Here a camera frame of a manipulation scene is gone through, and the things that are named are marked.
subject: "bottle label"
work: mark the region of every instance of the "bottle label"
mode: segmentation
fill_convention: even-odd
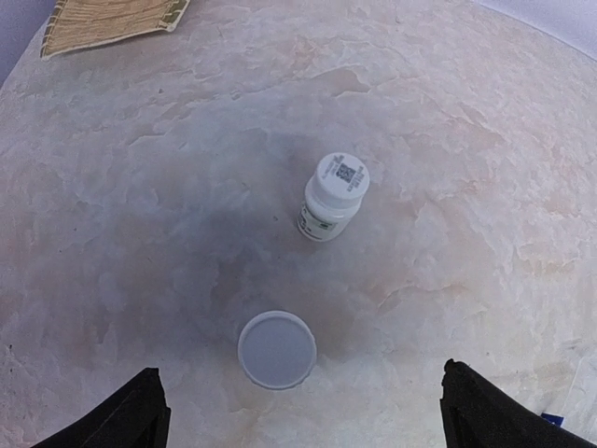
[[[306,203],[302,203],[300,215],[298,215],[298,227],[314,240],[325,240],[338,224],[325,222],[315,217],[307,208]]]

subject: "qr code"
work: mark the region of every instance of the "qr code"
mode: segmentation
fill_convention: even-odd
[[[345,181],[347,184],[350,184],[353,181],[355,173],[356,170],[346,166],[344,163],[341,163],[340,168],[336,172],[336,176]]]

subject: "placemat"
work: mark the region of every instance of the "placemat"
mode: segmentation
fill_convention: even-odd
[[[42,59],[134,35],[173,31],[190,0],[58,0],[41,47]]]

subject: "bottle cap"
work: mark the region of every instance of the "bottle cap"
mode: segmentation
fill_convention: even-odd
[[[284,390],[309,376],[317,359],[317,346],[300,318],[284,311],[268,311],[244,326],[238,357],[253,383]]]
[[[322,205],[337,210],[358,206],[369,188],[369,171],[350,154],[335,152],[317,165],[312,192]]]

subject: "pill bottle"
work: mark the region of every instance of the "pill bottle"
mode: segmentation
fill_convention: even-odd
[[[325,156],[305,187],[298,229],[313,241],[336,238],[356,215],[369,187],[369,172],[350,154]]]

